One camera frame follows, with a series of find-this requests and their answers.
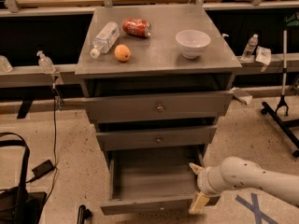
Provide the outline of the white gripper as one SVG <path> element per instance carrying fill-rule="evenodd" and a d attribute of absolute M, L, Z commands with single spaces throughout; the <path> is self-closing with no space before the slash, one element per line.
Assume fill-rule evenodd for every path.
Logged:
<path fill-rule="evenodd" d="M 220 195 L 224 191 L 225 185 L 219 166 L 203 168 L 192 162 L 189 163 L 189 166 L 197 175 L 198 188 L 203 192 L 194 193 L 189 208 L 191 215 L 197 215 L 210 201 L 208 196 Z"/>

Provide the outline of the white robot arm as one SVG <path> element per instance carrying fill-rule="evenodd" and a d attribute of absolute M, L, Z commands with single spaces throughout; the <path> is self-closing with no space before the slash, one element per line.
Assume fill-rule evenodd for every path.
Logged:
<path fill-rule="evenodd" d="M 214 167 L 201 167 L 191 162 L 189 166 L 197 175 L 199 188 L 189 209 L 192 215 L 199 214 L 212 197 L 236 189 L 260 189 L 286 203 L 299 205 L 298 175 L 268 171 L 238 157 L 226 158 Z"/>

